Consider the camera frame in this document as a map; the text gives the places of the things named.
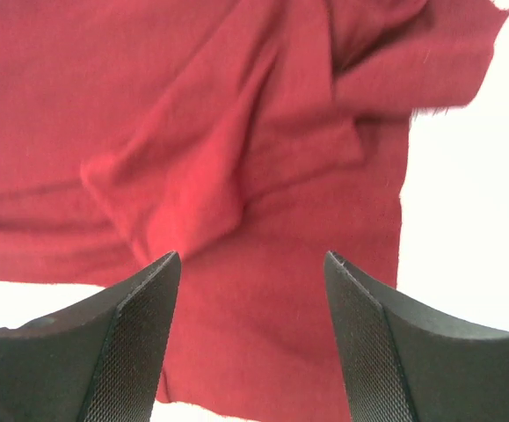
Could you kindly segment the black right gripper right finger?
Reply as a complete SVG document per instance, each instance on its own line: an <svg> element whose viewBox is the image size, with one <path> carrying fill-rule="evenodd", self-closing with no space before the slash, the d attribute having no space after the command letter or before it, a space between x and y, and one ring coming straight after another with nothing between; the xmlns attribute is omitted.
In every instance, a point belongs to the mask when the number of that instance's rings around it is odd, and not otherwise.
<svg viewBox="0 0 509 422"><path fill-rule="evenodd" d="M431 308L333 251L324 277L353 421L509 421L509 331Z"/></svg>

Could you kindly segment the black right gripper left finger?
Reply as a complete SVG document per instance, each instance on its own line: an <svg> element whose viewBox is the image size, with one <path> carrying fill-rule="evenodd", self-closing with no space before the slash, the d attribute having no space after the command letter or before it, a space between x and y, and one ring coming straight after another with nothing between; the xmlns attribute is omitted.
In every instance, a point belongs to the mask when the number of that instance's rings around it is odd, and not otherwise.
<svg viewBox="0 0 509 422"><path fill-rule="evenodd" d="M169 252L127 280L0 328L0 421L148 421L178 296Z"/></svg>

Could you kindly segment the dark red t shirt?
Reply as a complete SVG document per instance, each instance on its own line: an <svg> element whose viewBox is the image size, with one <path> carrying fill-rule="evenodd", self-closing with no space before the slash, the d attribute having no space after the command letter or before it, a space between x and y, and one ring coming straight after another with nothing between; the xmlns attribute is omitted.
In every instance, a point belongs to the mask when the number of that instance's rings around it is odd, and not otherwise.
<svg viewBox="0 0 509 422"><path fill-rule="evenodd" d="M491 1L0 1L0 280L109 286L168 251L157 397L350 418L336 251L396 283L409 125L477 94Z"/></svg>

